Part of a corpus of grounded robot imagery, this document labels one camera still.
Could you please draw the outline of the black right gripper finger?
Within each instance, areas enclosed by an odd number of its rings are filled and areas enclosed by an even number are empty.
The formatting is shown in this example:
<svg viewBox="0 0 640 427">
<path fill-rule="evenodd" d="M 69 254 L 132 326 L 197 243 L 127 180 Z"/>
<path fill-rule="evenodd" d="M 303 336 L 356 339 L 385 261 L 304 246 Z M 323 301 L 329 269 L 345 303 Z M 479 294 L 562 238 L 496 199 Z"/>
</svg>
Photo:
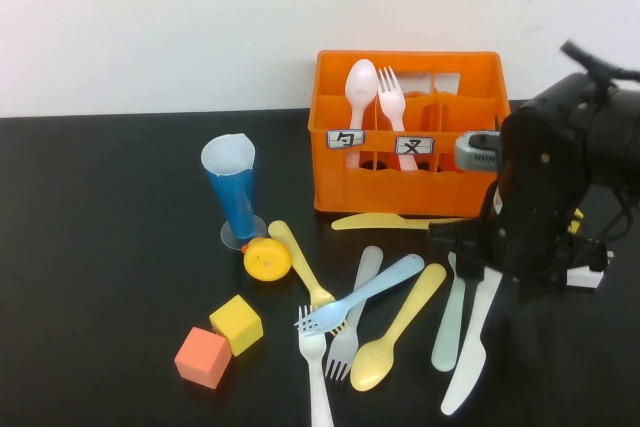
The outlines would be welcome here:
<svg viewBox="0 0 640 427">
<path fill-rule="evenodd" d="M 485 261 L 475 253 L 456 251 L 452 254 L 455 256 L 455 270 L 459 277 L 464 280 L 483 280 Z"/>
<path fill-rule="evenodd" d="M 429 245 L 436 249 L 472 251 L 478 248 L 479 221 L 436 223 L 429 227 Z"/>
</svg>

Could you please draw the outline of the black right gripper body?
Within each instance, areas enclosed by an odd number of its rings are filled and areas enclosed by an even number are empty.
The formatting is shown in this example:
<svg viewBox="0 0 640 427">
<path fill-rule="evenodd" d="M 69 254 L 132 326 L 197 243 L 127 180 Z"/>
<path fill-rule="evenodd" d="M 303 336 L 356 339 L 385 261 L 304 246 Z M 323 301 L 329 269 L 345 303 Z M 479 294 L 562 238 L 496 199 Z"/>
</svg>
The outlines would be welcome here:
<svg viewBox="0 0 640 427">
<path fill-rule="evenodd" d="M 479 250 L 488 266 L 520 281 L 530 299 L 567 284 L 580 259 L 580 237 L 570 224 L 580 187 L 527 181 L 491 184 L 479 217 Z"/>
</svg>

